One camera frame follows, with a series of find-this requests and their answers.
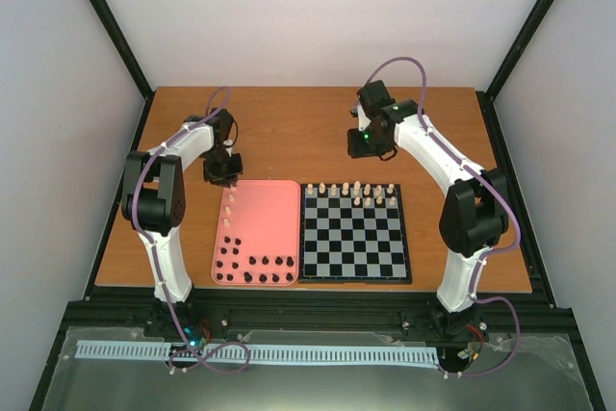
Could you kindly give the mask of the white chess king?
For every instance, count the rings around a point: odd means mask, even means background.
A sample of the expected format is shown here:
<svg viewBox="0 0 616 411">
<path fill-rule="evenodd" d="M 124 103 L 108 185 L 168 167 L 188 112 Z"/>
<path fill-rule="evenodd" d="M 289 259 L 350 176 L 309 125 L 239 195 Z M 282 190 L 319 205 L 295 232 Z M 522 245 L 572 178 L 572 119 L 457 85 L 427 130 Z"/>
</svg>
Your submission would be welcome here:
<svg viewBox="0 0 616 411">
<path fill-rule="evenodd" d="M 359 181 L 355 181 L 353 184 L 353 190 L 352 193 L 354 196 L 358 196 L 360 194 L 361 191 L 361 183 Z"/>
</svg>

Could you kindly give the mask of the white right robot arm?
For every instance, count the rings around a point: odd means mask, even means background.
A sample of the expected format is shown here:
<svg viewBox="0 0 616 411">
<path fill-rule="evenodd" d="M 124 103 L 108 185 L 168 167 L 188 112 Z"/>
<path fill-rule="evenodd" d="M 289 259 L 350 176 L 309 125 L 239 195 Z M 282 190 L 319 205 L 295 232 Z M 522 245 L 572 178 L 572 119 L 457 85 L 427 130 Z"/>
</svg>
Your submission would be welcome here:
<svg viewBox="0 0 616 411">
<path fill-rule="evenodd" d="M 445 196 L 439 232 L 447 262 L 430 327 L 442 340 L 461 335 L 473 317 L 478 280 L 487 254 L 507 231 L 507 182 L 496 168 L 470 161 L 432 124 L 413 100 L 397 102 L 382 81 L 357 91 L 358 126 L 347 132 L 352 158 L 394 158 L 399 150 L 413 156 Z"/>
</svg>

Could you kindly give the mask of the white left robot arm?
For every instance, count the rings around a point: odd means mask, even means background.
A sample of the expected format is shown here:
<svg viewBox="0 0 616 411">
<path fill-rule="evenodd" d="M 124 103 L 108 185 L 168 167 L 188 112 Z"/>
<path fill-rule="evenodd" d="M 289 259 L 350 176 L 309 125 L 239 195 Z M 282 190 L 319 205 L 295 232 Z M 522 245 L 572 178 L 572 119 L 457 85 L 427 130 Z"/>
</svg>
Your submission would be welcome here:
<svg viewBox="0 0 616 411">
<path fill-rule="evenodd" d="M 234 186 L 243 173 L 243 161 L 234 151 L 230 133 L 234 117 L 216 108 L 207 116 L 191 116 L 167 141 L 126 158 L 121 187 L 121 213 L 131 222 L 146 249 L 155 280 L 155 296 L 174 304 L 166 323 L 179 336 L 192 335 L 200 313 L 185 303 L 193 288 L 180 242 L 186 212 L 184 171 L 203 161 L 204 180 Z"/>
</svg>

